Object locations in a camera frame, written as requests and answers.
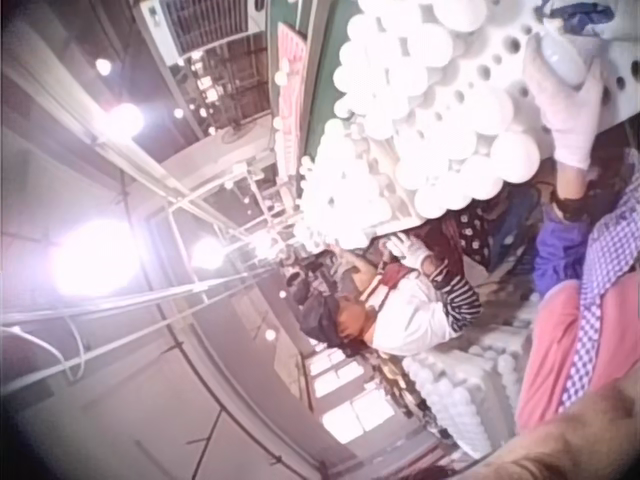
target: checkered shirt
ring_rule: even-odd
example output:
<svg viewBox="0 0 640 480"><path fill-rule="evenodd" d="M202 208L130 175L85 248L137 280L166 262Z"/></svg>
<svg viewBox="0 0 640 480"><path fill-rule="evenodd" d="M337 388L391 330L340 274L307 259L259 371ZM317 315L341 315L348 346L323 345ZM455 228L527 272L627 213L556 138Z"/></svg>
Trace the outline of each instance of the checkered shirt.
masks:
<svg viewBox="0 0 640 480"><path fill-rule="evenodd" d="M628 151L634 164L631 183L615 210L603 217L589 236L580 291L578 343L562 394L560 411L580 399L591 383L602 321L604 293L629 271L640 252L640 160Z"/></svg>

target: gloved hand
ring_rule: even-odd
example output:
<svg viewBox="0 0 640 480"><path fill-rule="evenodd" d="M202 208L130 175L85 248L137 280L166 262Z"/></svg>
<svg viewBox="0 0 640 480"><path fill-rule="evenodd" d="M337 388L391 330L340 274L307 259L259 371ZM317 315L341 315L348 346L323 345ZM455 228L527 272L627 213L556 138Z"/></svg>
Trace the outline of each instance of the gloved hand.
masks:
<svg viewBox="0 0 640 480"><path fill-rule="evenodd" d="M540 38L536 35L527 43L524 78L542 110L542 121L553 134L555 159L587 170L604 90L600 59L594 59L584 85L576 91L551 70L540 53Z"/></svg>
<svg viewBox="0 0 640 480"><path fill-rule="evenodd" d="M422 264L425 259L433 255L424 243L415 237L409 237L404 233L391 235L386 247L407 267L422 272Z"/></svg>

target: striped sleeve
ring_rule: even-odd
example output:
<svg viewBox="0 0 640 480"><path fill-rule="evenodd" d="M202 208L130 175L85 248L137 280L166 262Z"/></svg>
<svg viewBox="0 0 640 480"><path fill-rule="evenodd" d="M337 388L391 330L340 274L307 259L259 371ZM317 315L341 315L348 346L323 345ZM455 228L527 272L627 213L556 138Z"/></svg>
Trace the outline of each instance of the striped sleeve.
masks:
<svg viewBox="0 0 640 480"><path fill-rule="evenodd" d="M438 267L429 281L444 295L444 313L455 333L471 325L482 313L478 293L464 277L449 270L447 261Z"/></svg>

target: wristwatch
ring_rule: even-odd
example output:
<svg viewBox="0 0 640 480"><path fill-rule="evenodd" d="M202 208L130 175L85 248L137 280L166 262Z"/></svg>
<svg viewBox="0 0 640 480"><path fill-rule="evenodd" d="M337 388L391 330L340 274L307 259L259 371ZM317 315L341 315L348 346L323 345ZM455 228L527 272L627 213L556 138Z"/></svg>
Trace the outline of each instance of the wristwatch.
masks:
<svg viewBox="0 0 640 480"><path fill-rule="evenodd" d="M588 198L588 194L585 194L582 198L560 198L555 189L551 192L551 203L558 208L562 217L571 223L581 222L589 218Z"/></svg>

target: white shirt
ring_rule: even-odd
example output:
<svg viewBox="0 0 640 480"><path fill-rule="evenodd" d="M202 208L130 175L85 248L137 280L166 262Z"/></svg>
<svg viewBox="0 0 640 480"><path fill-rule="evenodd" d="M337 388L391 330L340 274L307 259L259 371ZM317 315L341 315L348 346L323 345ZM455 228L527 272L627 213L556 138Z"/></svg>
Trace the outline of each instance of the white shirt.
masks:
<svg viewBox="0 0 640 480"><path fill-rule="evenodd" d="M367 306L379 309L388 288L375 288ZM403 278L378 310L372 347L392 355L424 352L454 337L440 294L417 272Z"/></svg>

